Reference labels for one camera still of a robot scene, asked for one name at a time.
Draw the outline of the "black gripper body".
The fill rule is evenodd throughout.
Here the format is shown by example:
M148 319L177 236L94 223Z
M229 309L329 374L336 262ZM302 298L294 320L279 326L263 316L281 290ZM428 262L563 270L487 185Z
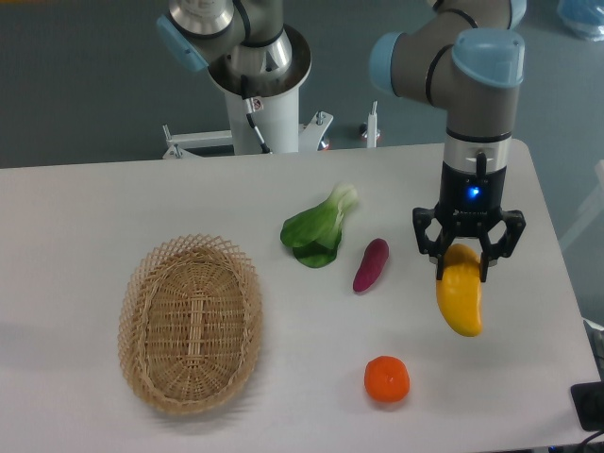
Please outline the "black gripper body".
M461 172L443 164L439 200L435 218L445 232L457 227L457 236L477 236L481 221L493 227L501 211L501 199L507 168L488 173L484 177Z

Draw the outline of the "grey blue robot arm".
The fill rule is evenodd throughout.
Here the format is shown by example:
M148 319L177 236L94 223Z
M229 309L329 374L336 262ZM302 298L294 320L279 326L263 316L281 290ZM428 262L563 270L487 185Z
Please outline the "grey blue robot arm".
M439 269L459 238L479 241L479 271L510 256L523 214L501 207L523 80L525 44L515 32L522 1L435 1L434 18L411 33L389 33L369 58L373 84L443 109L446 140L439 200L417 208L419 251ZM279 1L173 1L156 22L175 59L208 71L223 91L239 155L313 152L325 130L299 124L298 91L311 66L304 37Z

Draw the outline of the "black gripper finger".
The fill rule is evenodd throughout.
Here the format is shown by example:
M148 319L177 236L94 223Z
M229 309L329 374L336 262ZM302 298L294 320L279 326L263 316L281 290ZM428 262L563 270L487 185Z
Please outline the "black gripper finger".
M428 237L427 230L433 221L441 226L435 240ZM412 224L418 250L423 255L428 255L431 262L436 265L436 278L442 279L445 271L445 253L454 240L452 220L445 217L445 211L440 206L432 209L414 208L412 210Z
M500 222L505 225L505 230L502 236L492 243L489 232ZM488 211L486 217L478 222L477 238L481 246L479 265L481 282L487 280L488 269L496 265L499 258L508 258L512 255L525 227L526 220L521 210Z

